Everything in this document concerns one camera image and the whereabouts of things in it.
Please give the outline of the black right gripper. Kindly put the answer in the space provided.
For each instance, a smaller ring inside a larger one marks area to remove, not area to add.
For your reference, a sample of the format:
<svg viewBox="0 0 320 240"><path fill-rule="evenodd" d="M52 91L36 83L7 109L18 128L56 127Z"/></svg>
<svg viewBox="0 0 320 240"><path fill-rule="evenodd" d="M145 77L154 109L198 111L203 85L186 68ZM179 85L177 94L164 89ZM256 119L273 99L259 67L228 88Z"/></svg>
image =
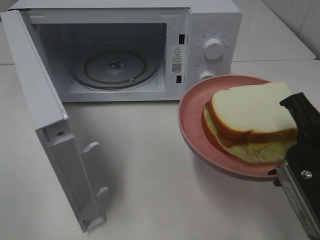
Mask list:
<svg viewBox="0 0 320 240"><path fill-rule="evenodd" d="M298 129L297 142L310 146L314 150L320 149L320 113L307 99L303 92L288 96L279 102L291 114ZM273 185L280 187L278 179Z"/></svg>

